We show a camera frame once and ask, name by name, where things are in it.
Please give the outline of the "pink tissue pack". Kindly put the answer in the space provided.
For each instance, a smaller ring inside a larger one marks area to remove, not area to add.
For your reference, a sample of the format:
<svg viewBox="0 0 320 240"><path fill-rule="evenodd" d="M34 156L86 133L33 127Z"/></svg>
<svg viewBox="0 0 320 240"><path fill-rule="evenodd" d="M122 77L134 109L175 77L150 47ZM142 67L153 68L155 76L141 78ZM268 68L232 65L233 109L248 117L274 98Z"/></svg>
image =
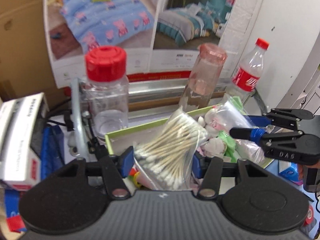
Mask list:
<svg viewBox="0 0 320 240"><path fill-rule="evenodd" d="M209 164L210 164L210 161L211 161L211 159L210 158L208 158L207 156L204 156L206 159L205 159L205 161L206 161L206 172L207 172L207 169L208 169L208 167L209 167ZM196 179L195 177L194 177L194 175L193 175L193 178L194 178L194 180L196 181L196 183L197 184L199 184L200 185L200 183L202 182L202 180L203 179Z"/></svg>

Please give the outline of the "white small towel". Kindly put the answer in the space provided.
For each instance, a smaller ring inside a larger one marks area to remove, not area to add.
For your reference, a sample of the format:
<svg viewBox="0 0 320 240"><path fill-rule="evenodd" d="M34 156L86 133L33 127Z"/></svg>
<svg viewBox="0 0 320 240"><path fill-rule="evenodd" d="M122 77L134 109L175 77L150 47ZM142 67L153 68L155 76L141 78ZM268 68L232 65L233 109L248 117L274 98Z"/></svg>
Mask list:
<svg viewBox="0 0 320 240"><path fill-rule="evenodd" d="M206 144L206 155L208 157L222 158L227 150L226 143L220 138L212 138Z"/></svg>

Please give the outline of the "clear plastic bag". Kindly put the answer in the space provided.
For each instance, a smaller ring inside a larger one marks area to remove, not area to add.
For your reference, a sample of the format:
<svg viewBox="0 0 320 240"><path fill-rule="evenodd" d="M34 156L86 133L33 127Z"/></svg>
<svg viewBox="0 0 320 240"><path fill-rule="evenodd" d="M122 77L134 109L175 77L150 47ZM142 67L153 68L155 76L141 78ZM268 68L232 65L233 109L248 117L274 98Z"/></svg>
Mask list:
<svg viewBox="0 0 320 240"><path fill-rule="evenodd" d="M226 96L204 115L209 140L203 146L208 157L220 157L225 162L236 163L247 159L262 164L264 152L252 134L257 126L249 118L238 96Z"/></svg>

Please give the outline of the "green towel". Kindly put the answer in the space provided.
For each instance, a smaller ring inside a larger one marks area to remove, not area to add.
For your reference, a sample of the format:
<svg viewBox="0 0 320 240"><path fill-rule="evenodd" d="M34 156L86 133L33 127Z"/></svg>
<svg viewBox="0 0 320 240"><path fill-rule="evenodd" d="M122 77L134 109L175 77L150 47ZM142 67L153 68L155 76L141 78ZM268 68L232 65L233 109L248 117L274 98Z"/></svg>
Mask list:
<svg viewBox="0 0 320 240"><path fill-rule="evenodd" d="M226 150L223 155L230 158L232 163L236 163L237 159L234 156L236 148L235 140L225 131L220 131L218 133L218 138L220 138L226 145Z"/></svg>

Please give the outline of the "cotton swabs bag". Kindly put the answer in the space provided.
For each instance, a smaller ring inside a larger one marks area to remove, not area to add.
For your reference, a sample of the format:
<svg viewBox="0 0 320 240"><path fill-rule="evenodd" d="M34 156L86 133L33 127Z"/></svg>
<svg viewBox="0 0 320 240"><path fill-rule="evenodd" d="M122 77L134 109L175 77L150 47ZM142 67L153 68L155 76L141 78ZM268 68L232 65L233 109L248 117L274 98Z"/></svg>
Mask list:
<svg viewBox="0 0 320 240"><path fill-rule="evenodd" d="M193 156L208 138L206 129L181 107L174 111L151 140L134 144L142 184L158 191L191 189Z"/></svg>

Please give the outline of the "blue tissue pack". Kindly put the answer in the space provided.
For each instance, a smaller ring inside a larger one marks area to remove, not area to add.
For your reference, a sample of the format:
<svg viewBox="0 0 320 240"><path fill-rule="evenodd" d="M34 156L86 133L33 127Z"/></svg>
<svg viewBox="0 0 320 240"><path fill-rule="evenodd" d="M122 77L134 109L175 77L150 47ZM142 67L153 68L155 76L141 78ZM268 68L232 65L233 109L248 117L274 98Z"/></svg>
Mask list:
<svg viewBox="0 0 320 240"><path fill-rule="evenodd" d="M295 163L280 160L278 162L278 174L298 186L303 185L303 181L299 179L298 166Z"/></svg>

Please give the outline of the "green cardboard box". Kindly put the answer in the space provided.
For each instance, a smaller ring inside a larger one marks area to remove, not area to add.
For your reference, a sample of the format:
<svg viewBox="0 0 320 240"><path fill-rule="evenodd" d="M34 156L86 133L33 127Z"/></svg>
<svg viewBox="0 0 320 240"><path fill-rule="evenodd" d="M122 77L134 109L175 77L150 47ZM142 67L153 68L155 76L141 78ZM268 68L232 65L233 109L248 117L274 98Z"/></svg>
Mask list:
<svg viewBox="0 0 320 240"><path fill-rule="evenodd" d="M199 116L204 117L213 107L217 107L217 105L191 111L188 114L197 120ZM148 142L162 130L162 126L177 109L178 105L172 105L130 112L128 128L105 135L109 154L120 156L128 147L133 146L135 143ZM265 159L259 165L262 168L267 168L272 162L272 159Z"/></svg>

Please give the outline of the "cola bottle red label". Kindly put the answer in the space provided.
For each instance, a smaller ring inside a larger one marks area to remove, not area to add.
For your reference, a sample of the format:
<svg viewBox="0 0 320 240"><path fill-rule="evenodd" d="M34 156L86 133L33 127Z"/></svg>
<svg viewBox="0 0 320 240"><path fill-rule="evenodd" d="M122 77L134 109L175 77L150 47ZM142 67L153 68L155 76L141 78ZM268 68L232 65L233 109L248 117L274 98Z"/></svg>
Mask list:
<svg viewBox="0 0 320 240"><path fill-rule="evenodd" d="M238 96L242 103L252 95L264 68L264 54L269 47L269 43L262 38L258 38L255 48L250 51L237 65L231 78L230 85L226 88L226 93L230 96Z"/></svg>

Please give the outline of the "red tape roll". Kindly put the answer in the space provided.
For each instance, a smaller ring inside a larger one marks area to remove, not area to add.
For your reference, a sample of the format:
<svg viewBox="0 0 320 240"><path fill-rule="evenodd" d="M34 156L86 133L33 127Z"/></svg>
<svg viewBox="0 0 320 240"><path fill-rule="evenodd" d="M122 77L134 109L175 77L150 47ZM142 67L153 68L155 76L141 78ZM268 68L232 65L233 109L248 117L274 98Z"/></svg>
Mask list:
<svg viewBox="0 0 320 240"><path fill-rule="evenodd" d="M307 217L306 217L306 220L303 224L303 227L302 227L302 231L308 235L309 232L313 229L313 227L315 226L315 223L314 223L314 211L313 211L313 207L310 205L309 206L309 209L308 209L308 214L307 214Z"/></svg>

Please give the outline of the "blue red box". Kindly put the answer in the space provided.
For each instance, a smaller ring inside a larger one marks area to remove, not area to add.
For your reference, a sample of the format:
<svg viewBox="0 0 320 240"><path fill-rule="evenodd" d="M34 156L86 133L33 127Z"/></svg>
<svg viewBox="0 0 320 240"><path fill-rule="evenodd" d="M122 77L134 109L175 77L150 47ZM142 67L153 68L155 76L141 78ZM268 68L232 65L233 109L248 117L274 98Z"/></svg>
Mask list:
<svg viewBox="0 0 320 240"><path fill-rule="evenodd" d="M26 191L65 164L64 134L59 126L45 127L31 146L31 131L17 129L4 146L4 190L6 223L11 232L25 232L18 204Z"/></svg>

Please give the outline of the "clear jar red lid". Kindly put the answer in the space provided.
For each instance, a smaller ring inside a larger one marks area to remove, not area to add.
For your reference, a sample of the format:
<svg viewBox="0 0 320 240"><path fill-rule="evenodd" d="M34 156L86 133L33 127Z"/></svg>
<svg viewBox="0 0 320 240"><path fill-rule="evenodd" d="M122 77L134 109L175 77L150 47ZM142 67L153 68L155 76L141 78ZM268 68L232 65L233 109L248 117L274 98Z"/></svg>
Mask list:
<svg viewBox="0 0 320 240"><path fill-rule="evenodd" d="M117 46L100 46L85 55L87 81L84 92L95 134L102 140L107 133L128 126L126 59L126 51Z"/></svg>

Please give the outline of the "pink tinted glass bottle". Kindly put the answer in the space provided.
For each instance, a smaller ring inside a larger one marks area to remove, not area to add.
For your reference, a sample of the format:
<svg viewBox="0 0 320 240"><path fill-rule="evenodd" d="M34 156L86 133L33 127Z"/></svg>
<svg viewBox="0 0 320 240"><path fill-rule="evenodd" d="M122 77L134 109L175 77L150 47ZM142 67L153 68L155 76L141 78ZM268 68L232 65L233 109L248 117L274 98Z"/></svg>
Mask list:
<svg viewBox="0 0 320 240"><path fill-rule="evenodd" d="M213 43L199 46L199 55L179 101L184 112L208 106L226 59L226 52Z"/></svg>

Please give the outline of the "white red small box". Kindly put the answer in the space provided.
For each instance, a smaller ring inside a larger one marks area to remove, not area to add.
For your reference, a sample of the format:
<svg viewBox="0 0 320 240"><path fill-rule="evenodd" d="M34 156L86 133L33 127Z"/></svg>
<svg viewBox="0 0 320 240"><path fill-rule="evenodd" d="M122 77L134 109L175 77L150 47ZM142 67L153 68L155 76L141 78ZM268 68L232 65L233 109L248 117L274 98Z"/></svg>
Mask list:
<svg viewBox="0 0 320 240"><path fill-rule="evenodd" d="M27 191L41 179L41 146L48 113L44 93L1 104L1 185Z"/></svg>

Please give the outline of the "white shelf unit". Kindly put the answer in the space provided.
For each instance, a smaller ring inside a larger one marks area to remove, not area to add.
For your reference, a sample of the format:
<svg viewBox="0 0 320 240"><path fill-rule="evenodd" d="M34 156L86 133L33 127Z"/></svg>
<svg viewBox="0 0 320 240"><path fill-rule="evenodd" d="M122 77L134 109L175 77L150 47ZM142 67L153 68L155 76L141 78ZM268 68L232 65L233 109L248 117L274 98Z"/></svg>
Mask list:
<svg viewBox="0 0 320 240"><path fill-rule="evenodd" d="M263 0L245 48L270 45L257 91L269 108L290 108L319 65L319 0Z"/></svg>

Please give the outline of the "bedding poster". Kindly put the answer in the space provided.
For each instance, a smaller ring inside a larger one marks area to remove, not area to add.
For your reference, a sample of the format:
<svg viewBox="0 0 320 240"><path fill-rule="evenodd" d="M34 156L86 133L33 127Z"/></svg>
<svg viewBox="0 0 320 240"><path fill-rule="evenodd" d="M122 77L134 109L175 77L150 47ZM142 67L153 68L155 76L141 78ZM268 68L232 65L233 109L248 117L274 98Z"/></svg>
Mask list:
<svg viewBox="0 0 320 240"><path fill-rule="evenodd" d="M58 88L83 77L85 55L116 46L132 81L184 77L199 45L219 43L236 0L43 0L50 64Z"/></svg>

